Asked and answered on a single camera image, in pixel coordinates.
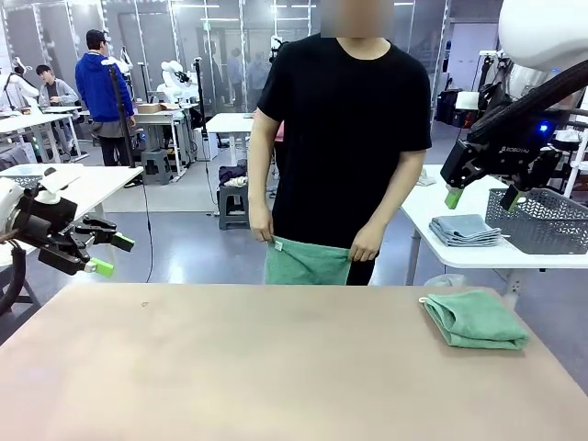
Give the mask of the person's right hand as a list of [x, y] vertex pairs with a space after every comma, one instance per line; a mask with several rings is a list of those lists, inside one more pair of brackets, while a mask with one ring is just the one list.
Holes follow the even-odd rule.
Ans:
[[261, 243], [271, 243], [274, 240], [273, 218], [266, 206], [250, 209], [249, 222], [254, 238]]

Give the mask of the person's left hand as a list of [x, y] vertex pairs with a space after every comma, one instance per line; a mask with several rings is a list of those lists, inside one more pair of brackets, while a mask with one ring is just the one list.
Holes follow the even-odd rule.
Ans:
[[356, 235], [349, 250], [351, 262], [367, 262], [376, 258], [382, 244], [385, 228], [369, 223]]

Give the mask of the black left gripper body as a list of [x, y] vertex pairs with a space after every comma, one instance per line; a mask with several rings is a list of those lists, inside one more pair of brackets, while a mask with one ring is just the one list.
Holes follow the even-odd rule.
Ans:
[[18, 202], [19, 241], [43, 247], [51, 235], [66, 229], [74, 220], [77, 204], [66, 198], [56, 203], [44, 203], [35, 199], [32, 190], [26, 190]]

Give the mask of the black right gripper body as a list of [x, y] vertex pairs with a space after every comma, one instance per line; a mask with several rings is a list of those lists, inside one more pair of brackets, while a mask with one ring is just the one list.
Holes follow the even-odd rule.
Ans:
[[548, 132], [531, 131], [497, 135], [486, 144], [468, 142], [468, 164], [482, 175], [523, 175], [544, 168], [552, 173], [559, 164], [559, 153], [547, 148]]

